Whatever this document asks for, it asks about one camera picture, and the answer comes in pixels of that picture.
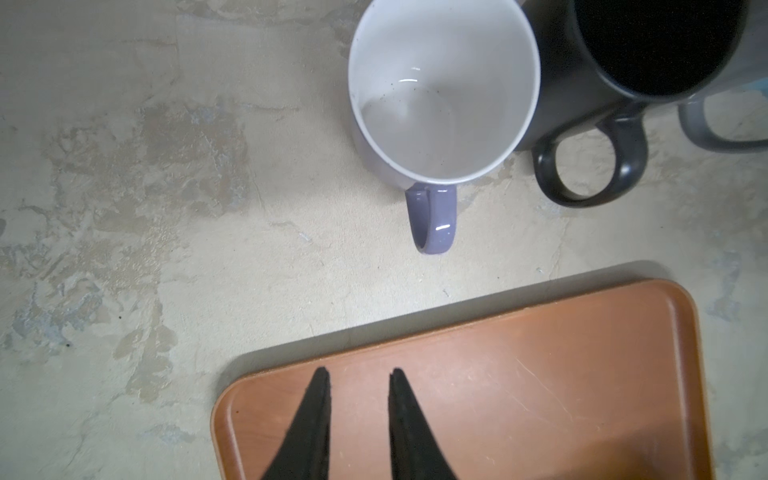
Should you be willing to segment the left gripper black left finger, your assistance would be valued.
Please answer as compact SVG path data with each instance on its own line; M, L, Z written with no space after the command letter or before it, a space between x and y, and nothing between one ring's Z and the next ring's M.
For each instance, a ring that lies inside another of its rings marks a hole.
M327 479L330 423L330 375L325 367L318 367L262 479Z

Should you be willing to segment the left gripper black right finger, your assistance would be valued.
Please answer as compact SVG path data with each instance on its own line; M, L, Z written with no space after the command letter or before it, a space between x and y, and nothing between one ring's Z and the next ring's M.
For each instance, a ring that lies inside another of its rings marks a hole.
M388 415L393 479L456 479L400 368L389 377Z

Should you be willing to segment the purple mug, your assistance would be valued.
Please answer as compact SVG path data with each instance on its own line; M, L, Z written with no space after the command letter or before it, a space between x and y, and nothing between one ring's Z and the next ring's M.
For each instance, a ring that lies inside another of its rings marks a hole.
M447 252L457 188L520 143L539 98L537 42L515 1L374 1L347 85L355 148L406 199L416 248Z

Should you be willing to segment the black mug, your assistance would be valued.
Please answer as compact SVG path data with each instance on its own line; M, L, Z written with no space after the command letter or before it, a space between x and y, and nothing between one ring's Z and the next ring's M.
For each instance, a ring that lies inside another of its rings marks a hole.
M541 86L520 149L532 154L539 187L554 203L588 208L627 194L649 149L648 108L699 93L726 67L747 23L746 1L526 1L538 45ZM610 140L614 170L588 196L557 170L566 138L596 128Z

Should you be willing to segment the grey mug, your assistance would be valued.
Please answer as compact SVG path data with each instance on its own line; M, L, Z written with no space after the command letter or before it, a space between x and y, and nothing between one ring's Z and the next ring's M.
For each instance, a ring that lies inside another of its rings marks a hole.
M749 1L735 49L720 73L678 106L685 136L722 154L767 150L767 3Z

